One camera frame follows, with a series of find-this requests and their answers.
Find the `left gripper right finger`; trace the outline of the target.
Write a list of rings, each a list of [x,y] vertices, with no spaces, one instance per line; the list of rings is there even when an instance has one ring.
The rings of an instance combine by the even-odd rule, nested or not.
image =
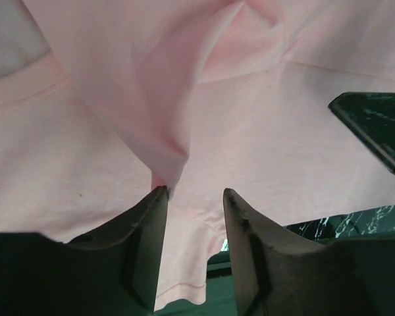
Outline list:
[[[231,188],[224,189],[223,209],[237,314],[267,315],[264,303],[273,289],[269,259],[311,253],[323,245],[272,221]]]

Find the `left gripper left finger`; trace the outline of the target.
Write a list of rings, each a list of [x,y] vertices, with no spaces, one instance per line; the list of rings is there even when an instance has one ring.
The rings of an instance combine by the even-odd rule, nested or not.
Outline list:
[[[80,262],[68,315],[153,315],[168,200],[160,186],[69,242]]]

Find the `pink t shirt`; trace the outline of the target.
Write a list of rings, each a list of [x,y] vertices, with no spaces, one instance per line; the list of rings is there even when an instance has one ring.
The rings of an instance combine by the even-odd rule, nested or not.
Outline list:
[[[395,92],[395,1],[0,1],[0,232],[170,190],[156,308],[205,301],[235,189],[281,225],[395,205],[328,110]]]

